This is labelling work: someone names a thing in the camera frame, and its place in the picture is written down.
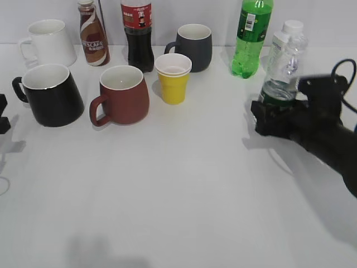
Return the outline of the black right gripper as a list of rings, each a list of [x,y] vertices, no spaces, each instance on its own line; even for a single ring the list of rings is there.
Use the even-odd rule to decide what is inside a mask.
[[[279,106],[252,101],[255,131],[289,137],[300,145],[348,145],[349,130],[340,119],[348,80],[336,74],[301,76],[295,86],[297,102]]]

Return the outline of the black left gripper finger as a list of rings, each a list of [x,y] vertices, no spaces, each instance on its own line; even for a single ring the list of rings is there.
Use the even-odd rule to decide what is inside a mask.
[[[4,135],[10,128],[11,124],[8,117],[2,116],[8,102],[4,94],[0,94],[0,134]]]

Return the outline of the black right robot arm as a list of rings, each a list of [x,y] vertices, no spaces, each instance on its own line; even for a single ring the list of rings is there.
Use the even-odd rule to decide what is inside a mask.
[[[284,110],[254,100],[251,111],[258,134],[299,144],[338,172],[349,192],[356,195],[356,133],[340,119],[348,85],[342,75],[303,76],[297,89],[307,100],[294,100]]]

